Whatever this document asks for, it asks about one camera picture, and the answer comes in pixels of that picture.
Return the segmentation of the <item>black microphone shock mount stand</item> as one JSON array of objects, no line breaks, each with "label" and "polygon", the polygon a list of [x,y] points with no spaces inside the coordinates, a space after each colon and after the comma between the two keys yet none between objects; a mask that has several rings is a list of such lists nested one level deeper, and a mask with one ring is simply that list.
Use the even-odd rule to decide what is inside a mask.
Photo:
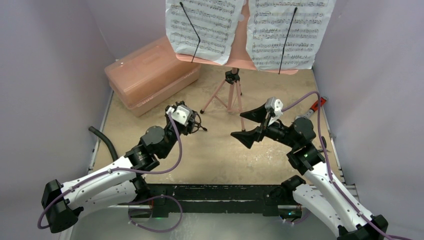
[{"label": "black microphone shock mount stand", "polygon": [[206,127],[202,126],[202,119],[201,119],[200,115],[197,112],[196,112],[195,121],[196,122],[195,122],[195,126],[194,126],[194,129],[193,129],[192,134],[198,132],[199,130],[203,130],[205,132],[208,131],[208,129]]}]

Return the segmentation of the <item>pink music stand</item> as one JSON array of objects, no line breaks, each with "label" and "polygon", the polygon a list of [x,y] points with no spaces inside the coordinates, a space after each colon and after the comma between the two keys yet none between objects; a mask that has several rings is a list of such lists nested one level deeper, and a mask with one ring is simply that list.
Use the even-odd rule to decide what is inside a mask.
[{"label": "pink music stand", "polygon": [[[255,70],[256,67],[246,51],[247,43],[247,25],[250,16],[249,5],[247,0],[243,0],[240,16],[244,19],[239,19],[237,28],[235,30],[234,40],[231,45],[231,52],[228,57],[225,67],[231,67],[231,74],[226,74],[225,79],[221,81],[214,93],[211,95],[206,104],[199,111],[204,114],[208,106],[213,100],[217,100],[221,105],[226,108],[228,113],[235,112],[241,113],[243,111],[242,105],[242,89],[239,72],[241,69]],[[218,97],[218,93],[225,83],[229,84],[227,102],[224,102]]]}]

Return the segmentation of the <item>sheet music page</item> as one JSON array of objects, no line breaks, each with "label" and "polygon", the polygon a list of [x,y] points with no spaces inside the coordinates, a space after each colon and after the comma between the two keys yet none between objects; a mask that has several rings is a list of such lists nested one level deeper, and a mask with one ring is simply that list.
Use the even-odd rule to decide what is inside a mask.
[{"label": "sheet music page", "polygon": [[244,5],[243,0],[167,0],[165,31],[173,51],[226,64]]},{"label": "sheet music page", "polygon": [[250,0],[246,52],[259,71],[311,69],[335,0]]}]

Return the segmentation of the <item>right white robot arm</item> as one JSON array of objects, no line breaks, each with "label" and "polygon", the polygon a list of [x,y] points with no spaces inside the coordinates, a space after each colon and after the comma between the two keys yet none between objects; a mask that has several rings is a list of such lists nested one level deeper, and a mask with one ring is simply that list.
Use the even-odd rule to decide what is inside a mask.
[{"label": "right white robot arm", "polygon": [[306,207],[338,240],[384,239],[387,220],[367,210],[334,176],[324,154],[312,142],[316,133],[311,120],[300,117],[286,126],[279,120],[282,106],[278,101],[242,112],[241,118],[259,126],[250,131],[232,132],[231,136],[249,149],[265,137],[290,147],[288,161],[300,175],[294,176],[295,185],[289,184],[281,189],[282,200]]}]

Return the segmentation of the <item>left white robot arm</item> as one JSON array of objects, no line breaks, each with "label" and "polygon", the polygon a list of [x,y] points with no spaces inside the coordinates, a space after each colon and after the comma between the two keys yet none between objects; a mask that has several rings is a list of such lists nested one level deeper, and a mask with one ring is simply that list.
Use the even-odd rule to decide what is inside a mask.
[{"label": "left white robot arm", "polygon": [[137,145],[109,165],[80,178],[60,182],[53,179],[44,186],[42,212],[37,228],[60,233],[75,225],[79,218],[116,204],[142,205],[149,199],[143,175],[161,175],[181,162],[181,136],[195,132],[201,123],[198,113],[184,101],[165,108],[166,125],[151,126]]}]

